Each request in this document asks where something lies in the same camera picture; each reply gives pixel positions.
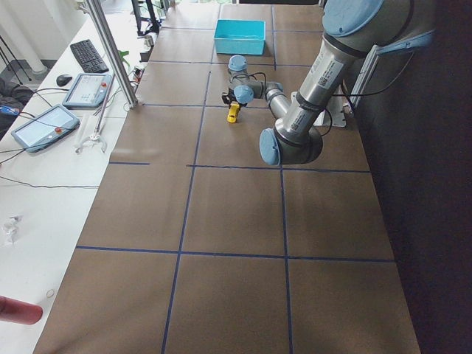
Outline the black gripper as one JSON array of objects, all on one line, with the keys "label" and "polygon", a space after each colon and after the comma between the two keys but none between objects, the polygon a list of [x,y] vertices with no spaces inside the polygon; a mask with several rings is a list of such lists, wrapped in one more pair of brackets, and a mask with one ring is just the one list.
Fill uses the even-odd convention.
[{"label": "black gripper", "polygon": [[228,90],[227,92],[223,92],[221,94],[221,99],[224,104],[231,105],[232,103],[237,103],[237,98],[235,97],[235,93],[233,90]]}]

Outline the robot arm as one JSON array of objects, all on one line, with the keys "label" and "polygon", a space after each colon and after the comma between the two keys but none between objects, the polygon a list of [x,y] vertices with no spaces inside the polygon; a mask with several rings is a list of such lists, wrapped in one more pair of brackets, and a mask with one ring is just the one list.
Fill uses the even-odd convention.
[{"label": "robot arm", "polygon": [[314,122],[341,85],[352,64],[371,48],[412,52],[431,42],[435,1],[328,1],[324,7],[322,44],[310,71],[293,98],[280,83],[256,80],[242,55],[229,59],[227,105],[268,103],[276,122],[260,134],[260,155],[269,165],[307,164],[322,152],[322,135]]}]

